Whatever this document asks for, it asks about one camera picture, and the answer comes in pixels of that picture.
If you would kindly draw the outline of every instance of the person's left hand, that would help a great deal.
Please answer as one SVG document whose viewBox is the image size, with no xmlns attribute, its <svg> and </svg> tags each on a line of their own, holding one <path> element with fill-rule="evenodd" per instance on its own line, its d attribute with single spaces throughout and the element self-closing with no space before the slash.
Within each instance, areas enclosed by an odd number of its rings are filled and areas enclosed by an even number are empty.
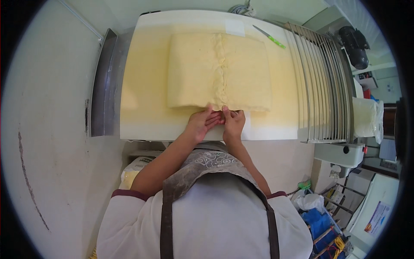
<svg viewBox="0 0 414 259">
<path fill-rule="evenodd" d="M 225 120 L 221 119 L 221 114 L 221 111 L 213 111 L 213 107 L 209 104 L 207 110 L 193 113 L 190 116 L 183 134 L 195 144 L 200 143 L 214 126 L 224 124 Z"/>
</svg>

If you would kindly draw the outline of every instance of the maroon sleeve trim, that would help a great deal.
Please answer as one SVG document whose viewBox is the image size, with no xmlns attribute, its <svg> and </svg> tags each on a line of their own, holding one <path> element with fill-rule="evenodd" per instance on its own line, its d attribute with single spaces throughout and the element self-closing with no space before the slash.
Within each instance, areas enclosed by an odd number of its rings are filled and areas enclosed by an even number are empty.
<svg viewBox="0 0 414 259">
<path fill-rule="evenodd" d="M 286 196 L 286 192 L 284 192 L 284 191 L 278 191 L 278 192 L 275 192 L 274 194 L 270 194 L 266 198 L 267 199 L 271 199 L 271 198 L 279 197 L 279 196 Z"/>
<path fill-rule="evenodd" d="M 150 197 L 149 195 L 140 193 L 139 191 L 133 191 L 133 190 L 121 190 L 121 189 L 117 189 L 114 190 L 112 193 L 112 197 L 114 196 L 132 196 L 138 199 L 141 199 L 143 201 L 147 201 L 148 198 Z"/>
</svg>

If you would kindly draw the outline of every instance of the green knife handle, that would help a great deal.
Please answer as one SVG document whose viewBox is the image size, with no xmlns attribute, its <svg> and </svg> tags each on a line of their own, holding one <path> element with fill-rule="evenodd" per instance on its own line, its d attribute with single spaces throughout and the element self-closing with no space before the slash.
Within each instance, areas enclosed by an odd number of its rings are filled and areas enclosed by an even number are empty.
<svg viewBox="0 0 414 259">
<path fill-rule="evenodd" d="M 281 46 L 282 48 L 286 48 L 282 43 L 275 40 L 272 36 L 268 37 L 272 42 L 276 43 L 277 45 Z"/>
</svg>

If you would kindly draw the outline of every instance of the hand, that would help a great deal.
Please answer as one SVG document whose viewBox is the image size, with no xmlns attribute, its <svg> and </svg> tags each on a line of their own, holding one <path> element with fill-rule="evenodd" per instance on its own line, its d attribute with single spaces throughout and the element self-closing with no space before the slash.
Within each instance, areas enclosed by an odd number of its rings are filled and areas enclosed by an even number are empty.
<svg viewBox="0 0 414 259">
<path fill-rule="evenodd" d="M 209 104 L 207 110 L 196 112 L 190 116 L 183 134 L 194 141 L 196 145 L 203 141 L 207 132 L 217 124 L 224 124 L 224 120 L 221 119 L 221 111 L 213 111 L 213 107 Z"/>
<path fill-rule="evenodd" d="M 241 132 L 246 121 L 244 112 L 242 110 L 235 112 L 230 111 L 227 106 L 223 106 L 223 113 L 225 117 L 223 140 L 226 145 L 234 142 L 241 142 Z"/>
</svg>

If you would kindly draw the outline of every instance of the person's right hand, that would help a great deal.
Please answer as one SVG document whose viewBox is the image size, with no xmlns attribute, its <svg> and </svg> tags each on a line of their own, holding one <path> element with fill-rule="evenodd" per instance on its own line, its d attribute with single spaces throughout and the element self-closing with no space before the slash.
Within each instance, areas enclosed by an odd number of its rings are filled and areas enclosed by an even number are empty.
<svg viewBox="0 0 414 259">
<path fill-rule="evenodd" d="M 223 114 L 225 117 L 223 141 L 226 145 L 234 142 L 241 142 L 241 132 L 246 121 L 242 110 L 235 112 L 230 111 L 227 106 L 223 106 Z"/>
</svg>

